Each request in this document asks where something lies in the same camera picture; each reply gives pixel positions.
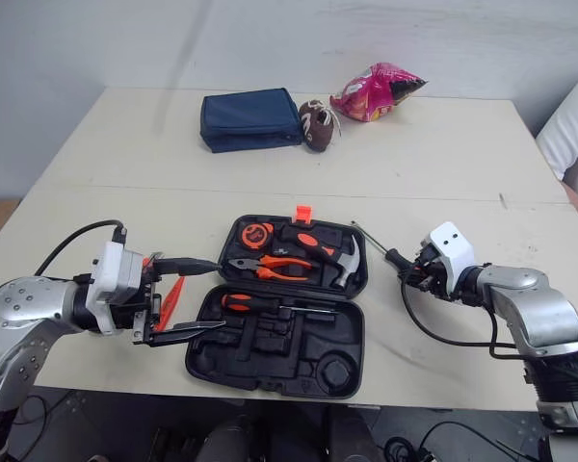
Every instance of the hammer head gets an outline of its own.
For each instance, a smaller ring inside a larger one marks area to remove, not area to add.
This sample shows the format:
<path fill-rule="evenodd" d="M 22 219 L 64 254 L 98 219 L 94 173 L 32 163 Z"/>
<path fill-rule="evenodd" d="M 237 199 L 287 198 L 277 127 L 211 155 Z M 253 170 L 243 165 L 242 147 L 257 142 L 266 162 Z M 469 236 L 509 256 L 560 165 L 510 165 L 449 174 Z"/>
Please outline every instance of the hammer head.
<path fill-rule="evenodd" d="M 347 278 L 349 275 L 356 272 L 357 267 L 359 267 L 359 246 L 357 245 L 355 236 L 352 235 L 351 238 L 354 242 L 354 253 L 351 255 L 348 253 L 343 253 L 336 262 L 339 266 L 342 267 L 343 271 L 341 272 L 340 276 L 338 276 L 338 279 L 334 281 L 334 284 L 342 288 L 345 288 L 347 285 Z"/>

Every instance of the black cable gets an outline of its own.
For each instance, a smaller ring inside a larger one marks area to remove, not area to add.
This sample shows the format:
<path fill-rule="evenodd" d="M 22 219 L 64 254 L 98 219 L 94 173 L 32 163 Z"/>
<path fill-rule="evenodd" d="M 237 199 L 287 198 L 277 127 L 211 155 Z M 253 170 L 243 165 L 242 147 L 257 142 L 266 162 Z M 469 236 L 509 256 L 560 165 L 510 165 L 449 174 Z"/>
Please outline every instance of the black cable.
<path fill-rule="evenodd" d="M 497 346 L 497 337 L 499 335 L 499 323 L 497 322 L 497 319 L 495 318 L 494 313 L 491 310 L 487 310 L 487 312 L 488 315 L 490 316 L 490 322 L 492 324 L 492 336 L 490 338 L 490 347 L 488 348 L 488 353 L 490 353 L 490 356 L 492 356 L 494 359 L 527 360 L 528 358 L 521 354 L 500 354 L 494 350 Z"/>
<path fill-rule="evenodd" d="M 30 453 L 35 449 L 35 447 L 39 444 L 40 439 L 42 438 L 42 436 L 45 434 L 45 430 L 47 429 L 47 424 L 48 424 L 48 418 L 49 418 L 49 413 L 48 413 L 48 409 L 49 406 L 47 404 L 47 400 L 43 397 L 40 397 L 39 395 L 30 395 L 28 396 L 28 399 L 30 398 L 36 398 L 40 401 L 40 404 L 42 405 L 42 409 L 43 409 L 43 413 L 42 413 L 42 426 L 40 427 L 40 432 L 37 435 L 37 438 L 35 438 L 35 441 L 32 442 L 32 444 L 30 445 L 30 447 L 28 447 L 26 449 L 26 451 L 23 453 L 23 455 L 21 457 L 19 457 L 19 462 L 23 462 L 24 460 L 26 460 L 26 458 L 30 455 Z"/>
<path fill-rule="evenodd" d="M 44 271 L 47 270 L 47 267 L 51 264 L 51 262 L 58 256 L 58 254 L 62 252 L 67 245 L 69 245 L 72 241 L 74 241 L 82 234 L 87 233 L 88 231 L 92 231 L 93 229 L 100 228 L 102 226 L 112 226 L 112 225 L 116 227 L 116 231 L 114 232 L 114 239 L 115 239 L 117 235 L 119 235 L 121 231 L 124 229 L 124 224 L 118 219 L 104 219 L 102 221 L 97 221 L 95 223 L 91 223 L 87 226 L 84 226 L 83 228 L 78 229 L 70 236 L 68 236 L 66 239 L 64 239 L 61 243 L 59 243 L 56 248 L 53 249 L 53 251 L 47 256 L 47 258 L 45 258 L 45 260 L 40 264 L 39 269 L 37 269 L 37 271 L 35 272 L 35 276 L 41 276 L 44 273 Z"/>
<path fill-rule="evenodd" d="M 554 364 L 549 364 L 548 365 L 549 368 L 554 369 L 555 371 L 557 371 L 558 373 L 564 373 L 565 375 L 571 377 L 571 378 L 575 378 L 576 380 L 578 380 L 578 373 L 574 372 L 574 371 L 570 371 L 566 368 L 560 368 L 559 366 L 555 366 Z"/>
<path fill-rule="evenodd" d="M 63 402 L 65 402 L 65 400 L 67 398 L 69 398 L 71 395 L 73 394 L 73 390 L 69 390 L 68 392 L 65 393 L 65 395 L 63 397 L 61 397 L 60 399 L 58 399 L 56 402 L 54 402 L 51 406 L 49 406 L 47 408 L 47 414 L 51 415 L 51 413 Z M 23 413 L 23 405 L 21 406 L 21 408 L 19 409 L 20 413 Z M 44 418 L 44 414 L 41 414 L 40 416 L 34 417 L 33 419 L 24 419 L 22 422 L 17 422 L 17 421 L 13 421 L 13 425 L 28 425 L 28 424 L 33 424 L 35 422 L 38 422 L 40 420 L 42 420 Z"/>
<path fill-rule="evenodd" d="M 533 357 L 525 356 L 522 354 L 498 354 L 498 353 L 496 353 L 494 351 L 494 344 L 496 343 L 496 340 L 497 340 L 498 323 L 497 323 L 497 319 L 494 317 L 494 313 L 488 311 L 488 314 L 490 315 L 490 320 L 492 321 L 492 340 L 491 340 L 490 348 L 488 349 L 490 356 L 492 356 L 494 359 L 503 359 L 503 360 L 540 361 L 539 358 L 533 358 Z M 550 369 L 558 372 L 558 373 L 564 373 L 568 377 L 571 377 L 571 378 L 578 381 L 578 373 L 577 372 L 570 371 L 569 369 L 566 369 L 566 368 L 561 368 L 561 367 L 554 365 L 554 364 L 548 364 L 548 367 Z"/>
<path fill-rule="evenodd" d="M 383 456 L 387 462 L 418 462 L 417 451 L 411 442 L 400 436 L 393 436 L 387 440 Z"/>
<path fill-rule="evenodd" d="M 516 460 L 515 455 L 510 454 L 509 452 L 507 452 L 505 449 L 503 449 L 502 447 L 500 447 L 499 445 L 497 445 L 494 441 L 490 440 L 489 438 L 487 438 L 483 433 L 480 433 L 478 430 L 476 430 L 475 428 L 464 424 L 464 423 L 460 423 L 460 422 L 454 422 L 454 421 L 443 421 L 443 422 L 439 422 L 435 425 L 433 425 L 431 427 L 430 430 L 428 430 L 426 432 L 426 435 L 424 435 L 424 438 L 422 438 L 422 442 L 420 443 L 420 446 L 417 450 L 420 450 L 421 448 L 424 447 L 424 444 L 426 443 L 426 440 L 428 440 L 428 437 L 431 436 L 431 433 L 433 433 L 436 429 L 438 429 L 440 426 L 442 425 L 456 425 L 456 426 L 460 426 L 462 428 L 464 428 L 465 430 L 470 431 L 471 433 L 473 433 L 476 436 L 479 436 L 480 438 L 482 438 L 484 441 L 486 441 L 489 445 L 491 445 L 493 448 L 496 448 L 497 450 L 500 450 L 501 452 L 503 452 L 505 455 L 507 455 L 511 460 Z"/>
<path fill-rule="evenodd" d="M 444 344 L 447 344 L 447 345 L 453 345 L 455 347 L 486 347 L 486 348 L 490 348 L 490 346 L 492 345 L 492 342 L 459 342 L 456 340 L 446 339 L 444 337 L 441 337 L 440 335 L 435 334 L 431 330 L 429 330 L 428 327 L 426 327 L 424 324 L 422 324 L 422 322 L 420 320 L 417 319 L 417 317 L 415 316 L 415 313 L 413 312 L 413 308 L 411 307 L 411 303 L 408 300 L 408 296 L 407 296 L 408 277 L 412 272 L 415 271 L 417 265 L 418 265 L 417 262 L 413 263 L 411 268 L 408 269 L 403 274 L 403 278 L 401 280 L 401 296 L 403 298 L 403 303 L 405 304 L 405 308 L 407 309 L 408 315 L 411 317 L 411 320 L 415 323 L 415 325 L 417 325 L 420 328 L 420 330 L 422 332 L 424 332 L 426 335 L 428 335 L 429 337 L 431 337 L 435 340 L 438 340 L 438 341 L 440 341 Z M 496 347 L 500 347 L 500 348 L 515 348 L 514 344 L 495 343 L 494 345 Z"/>

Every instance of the white wall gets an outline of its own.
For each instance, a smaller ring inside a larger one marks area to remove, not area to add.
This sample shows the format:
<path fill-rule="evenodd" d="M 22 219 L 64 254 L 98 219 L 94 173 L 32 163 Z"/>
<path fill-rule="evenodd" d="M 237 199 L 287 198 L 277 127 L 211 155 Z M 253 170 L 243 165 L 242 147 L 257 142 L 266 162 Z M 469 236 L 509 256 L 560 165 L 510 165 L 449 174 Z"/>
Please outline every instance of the white wall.
<path fill-rule="evenodd" d="M 335 92 L 376 61 L 510 98 L 535 133 L 578 80 L 578 0 L 0 0 L 0 197 L 104 86 Z"/>

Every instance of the black handle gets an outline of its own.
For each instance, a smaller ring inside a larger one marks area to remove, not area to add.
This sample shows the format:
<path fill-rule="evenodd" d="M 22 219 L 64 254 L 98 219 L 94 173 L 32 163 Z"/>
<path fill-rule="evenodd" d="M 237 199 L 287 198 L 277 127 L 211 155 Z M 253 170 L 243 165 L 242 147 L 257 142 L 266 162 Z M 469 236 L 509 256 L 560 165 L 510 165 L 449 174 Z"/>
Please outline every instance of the black handle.
<path fill-rule="evenodd" d="M 157 274 L 178 274 L 180 276 L 195 276 L 221 269 L 221 265 L 217 263 L 198 258 L 161 258 L 154 260 L 152 266 Z"/>
<path fill-rule="evenodd" d="M 394 265 L 398 271 L 408 270 L 413 265 L 395 248 L 390 248 L 387 252 L 385 252 L 385 260 Z"/>

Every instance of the white table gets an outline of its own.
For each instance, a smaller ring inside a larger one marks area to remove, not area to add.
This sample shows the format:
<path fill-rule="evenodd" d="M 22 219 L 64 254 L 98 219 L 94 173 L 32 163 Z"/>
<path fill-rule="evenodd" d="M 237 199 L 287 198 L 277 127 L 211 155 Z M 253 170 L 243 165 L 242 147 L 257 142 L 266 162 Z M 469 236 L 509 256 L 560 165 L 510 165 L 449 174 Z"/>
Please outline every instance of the white table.
<path fill-rule="evenodd" d="M 578 309 L 578 216 L 512 103 L 416 97 L 376 122 L 343 117 L 342 138 L 321 155 L 304 146 L 212 154 L 198 136 L 201 98 L 209 93 L 107 89 L 0 233 L 0 283 L 31 274 L 56 243 L 98 219 L 122 219 L 130 249 L 215 260 L 237 217 L 292 215 L 308 204 L 314 218 L 356 219 L 408 255 L 452 220 L 480 261 L 544 270 Z M 109 236 L 104 229 L 80 238 L 47 274 L 88 271 Z M 370 280 L 355 300 L 366 321 L 364 369 L 348 402 L 535 409 L 521 364 L 426 337 L 405 312 L 393 268 L 372 246 L 367 259 Z M 222 282 L 217 274 L 188 278 L 171 321 L 193 320 Z M 159 289 L 166 293 L 172 283 Z M 413 296 L 436 332 L 487 340 L 482 310 Z M 128 334 L 68 336 L 51 350 L 38 384 L 280 398 L 189 376 L 185 350 L 133 346 Z"/>

